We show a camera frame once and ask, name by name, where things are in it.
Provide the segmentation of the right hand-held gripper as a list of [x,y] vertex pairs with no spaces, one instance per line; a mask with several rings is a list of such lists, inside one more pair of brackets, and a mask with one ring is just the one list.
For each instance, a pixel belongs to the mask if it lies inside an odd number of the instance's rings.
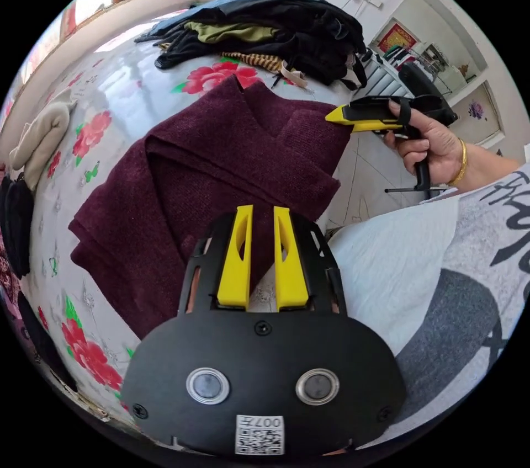
[[[393,116],[389,101],[403,108],[404,113]],[[412,98],[388,96],[365,96],[351,101],[348,105],[336,107],[325,116],[325,120],[335,124],[350,124],[352,133],[372,132],[376,135],[393,133],[402,139],[419,139],[419,130],[410,122],[409,112],[416,109],[427,117],[449,127],[449,107],[437,95],[420,95]]]

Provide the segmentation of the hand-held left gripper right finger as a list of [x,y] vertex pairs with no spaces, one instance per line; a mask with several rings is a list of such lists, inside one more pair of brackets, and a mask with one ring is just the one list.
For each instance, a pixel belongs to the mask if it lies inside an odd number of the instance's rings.
[[290,210],[273,208],[275,300],[278,311],[303,309],[309,299]]

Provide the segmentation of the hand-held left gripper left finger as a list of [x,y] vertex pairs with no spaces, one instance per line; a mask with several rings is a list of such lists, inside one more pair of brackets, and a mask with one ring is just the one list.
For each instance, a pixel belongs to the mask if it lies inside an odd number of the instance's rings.
[[236,209],[218,287],[221,307],[248,307],[250,302],[253,206]]

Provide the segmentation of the person's right hand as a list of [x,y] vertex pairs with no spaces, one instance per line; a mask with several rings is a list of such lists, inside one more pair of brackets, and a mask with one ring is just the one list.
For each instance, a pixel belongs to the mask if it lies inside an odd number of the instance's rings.
[[397,137],[387,133],[385,145],[402,159],[405,169],[416,174],[416,167],[427,161],[431,182],[456,187],[463,180],[467,164],[464,144],[448,128],[416,109],[411,110],[410,125],[419,137]]

